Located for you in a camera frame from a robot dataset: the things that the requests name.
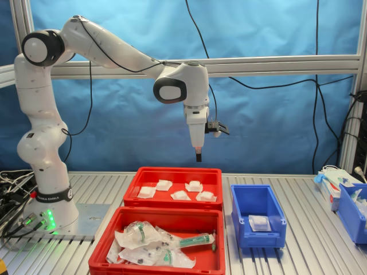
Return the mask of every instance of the plastic packaging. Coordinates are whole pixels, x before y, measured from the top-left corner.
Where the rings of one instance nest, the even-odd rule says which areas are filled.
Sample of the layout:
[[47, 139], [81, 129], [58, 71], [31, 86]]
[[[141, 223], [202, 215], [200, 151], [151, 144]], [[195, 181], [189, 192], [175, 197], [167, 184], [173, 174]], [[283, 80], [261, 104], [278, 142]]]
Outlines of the plastic packaging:
[[150, 198], [154, 197], [154, 194], [155, 194], [155, 187], [143, 186], [140, 189], [138, 198], [140, 198], [140, 199], [150, 199]]
[[196, 200], [203, 202], [215, 202], [217, 200], [217, 197], [215, 197], [212, 192], [204, 191], [197, 194]]
[[168, 233], [166, 230], [163, 230], [163, 229], [159, 228], [158, 226], [156, 226], [155, 229], [159, 233], [159, 235], [161, 235], [161, 241], [162, 242], [169, 243], [171, 245], [171, 247], [173, 247], [173, 248], [178, 248], [179, 247], [179, 242], [182, 238], [177, 237], [175, 235], [172, 235], [172, 234]]
[[177, 192], [171, 194], [171, 197], [173, 199], [182, 200], [182, 201], [190, 201], [191, 200], [189, 198], [189, 196], [187, 195], [187, 193], [184, 192], [183, 190], [177, 191]]
[[155, 189], [157, 191], [168, 191], [169, 188], [171, 188], [172, 185], [173, 185], [173, 183], [170, 182], [169, 180], [160, 179], [158, 181], [157, 186], [155, 187]]
[[121, 247], [119, 246], [116, 239], [112, 242], [110, 250], [107, 253], [106, 261], [110, 264], [119, 264], [123, 262], [123, 259], [118, 259], [119, 253], [121, 252]]
[[181, 239], [179, 242], [179, 246], [180, 248], [188, 248], [189, 246], [195, 246], [195, 245], [208, 245], [213, 242], [214, 242], [213, 235], [204, 233], [195, 237]]
[[248, 221], [252, 231], [271, 231], [269, 218], [266, 216], [249, 215]]
[[362, 183], [358, 179], [349, 175], [343, 169], [327, 167], [327, 169], [324, 168], [323, 173], [327, 177], [327, 179], [336, 186], [339, 186], [339, 184], [341, 183], [345, 187], [353, 187], [355, 183]]
[[361, 214], [367, 219], [367, 206], [363, 205], [360, 202], [356, 202], [356, 206], [358, 207], [358, 210], [361, 212]]
[[193, 268], [196, 264], [179, 249], [165, 249], [158, 258], [155, 265], [173, 266], [174, 268]]
[[133, 262], [137, 265], [154, 265], [162, 253], [162, 246], [159, 242], [152, 242], [135, 249], [125, 248], [119, 253], [121, 259]]
[[352, 193], [352, 195], [350, 195], [351, 199], [353, 202], [356, 202], [358, 199], [358, 196], [360, 194], [360, 192], [362, 191], [362, 189], [358, 189], [357, 191], [355, 191], [354, 193]]
[[185, 187], [188, 192], [201, 192], [203, 189], [202, 184], [197, 180], [192, 180], [189, 184], [185, 183]]
[[115, 238], [122, 248], [129, 249], [161, 240], [159, 233], [148, 222], [133, 222], [127, 226], [124, 233], [115, 231]]

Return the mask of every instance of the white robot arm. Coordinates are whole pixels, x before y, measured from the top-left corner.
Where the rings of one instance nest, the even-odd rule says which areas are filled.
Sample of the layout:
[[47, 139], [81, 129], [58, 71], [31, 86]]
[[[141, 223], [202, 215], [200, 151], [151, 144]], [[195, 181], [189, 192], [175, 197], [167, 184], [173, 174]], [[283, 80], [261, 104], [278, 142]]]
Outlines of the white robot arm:
[[61, 31], [28, 34], [22, 50], [23, 54], [14, 62], [15, 85], [21, 110], [28, 116], [32, 129], [22, 137], [17, 149], [36, 177], [36, 200], [27, 205], [24, 217], [34, 214], [36, 221], [44, 219], [45, 225], [38, 231], [54, 231], [78, 217], [67, 167], [58, 155], [58, 148], [66, 139], [62, 129], [67, 126], [58, 114], [50, 76], [52, 66], [70, 60], [75, 53], [105, 68], [144, 71], [156, 79], [153, 92], [160, 102], [183, 101], [197, 161], [201, 161], [206, 132], [216, 136], [221, 131], [227, 133], [217, 121], [208, 123], [208, 72], [197, 61], [184, 62], [176, 68], [168, 66], [79, 15], [70, 18]]

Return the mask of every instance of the aluminum workbench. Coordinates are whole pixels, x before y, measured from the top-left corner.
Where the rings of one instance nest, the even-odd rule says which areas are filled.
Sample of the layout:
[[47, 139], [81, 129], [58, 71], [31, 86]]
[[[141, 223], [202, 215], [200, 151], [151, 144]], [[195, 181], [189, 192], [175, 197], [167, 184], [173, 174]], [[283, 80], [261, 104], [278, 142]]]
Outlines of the aluminum workbench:
[[[88, 259], [115, 209], [123, 205], [134, 174], [70, 172], [76, 202], [111, 205], [96, 239], [13, 239], [0, 248], [9, 274], [88, 274]], [[367, 274], [367, 246], [351, 241], [338, 215], [328, 210], [312, 176], [223, 174], [222, 183], [227, 274]], [[271, 185], [288, 222], [284, 249], [239, 250], [231, 218], [230, 184]]]

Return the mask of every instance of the blue storage bin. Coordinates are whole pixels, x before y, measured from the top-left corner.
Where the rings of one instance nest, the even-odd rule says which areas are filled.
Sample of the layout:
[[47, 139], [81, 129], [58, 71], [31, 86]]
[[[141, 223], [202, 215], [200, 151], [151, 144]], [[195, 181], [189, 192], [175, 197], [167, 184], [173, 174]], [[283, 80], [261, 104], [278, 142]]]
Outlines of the blue storage bin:
[[[231, 185], [232, 219], [241, 248], [283, 248], [287, 221], [270, 185]], [[252, 231], [249, 215], [267, 216], [271, 232]]]
[[354, 187], [345, 187], [341, 184], [340, 189], [338, 215], [354, 243], [367, 243], [366, 218], [350, 197], [352, 193], [362, 189], [359, 197], [367, 199], [367, 184], [355, 183]]

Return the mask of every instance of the red plastic bin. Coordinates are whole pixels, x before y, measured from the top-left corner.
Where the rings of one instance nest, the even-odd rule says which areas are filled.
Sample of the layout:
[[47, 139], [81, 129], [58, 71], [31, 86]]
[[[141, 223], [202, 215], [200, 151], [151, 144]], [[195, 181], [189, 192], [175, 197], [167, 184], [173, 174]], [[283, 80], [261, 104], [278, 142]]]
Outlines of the red plastic bin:
[[[143, 186], [155, 187], [160, 179], [170, 180], [173, 185], [168, 191], [156, 191], [153, 198], [137, 198]], [[188, 192], [185, 183], [198, 180], [202, 183], [203, 191], [210, 191], [217, 197], [215, 202], [200, 202], [196, 200], [198, 192]], [[176, 201], [172, 193], [184, 190], [190, 201]], [[222, 210], [222, 172], [211, 168], [168, 168], [141, 167], [133, 178], [124, 196], [125, 206], [137, 207], [169, 207], [185, 209], [216, 209]]]
[[[192, 237], [197, 235], [198, 231], [211, 233], [215, 230], [217, 233], [217, 249], [213, 252], [211, 245], [183, 248], [182, 252], [191, 260], [196, 259], [193, 269], [109, 264], [106, 261], [106, 256], [115, 238], [114, 232], [123, 232], [125, 226], [135, 221], [148, 221], [153, 226], [159, 226], [179, 237]], [[222, 212], [217, 210], [120, 207], [115, 211], [88, 263], [91, 275], [224, 275], [225, 256]]]

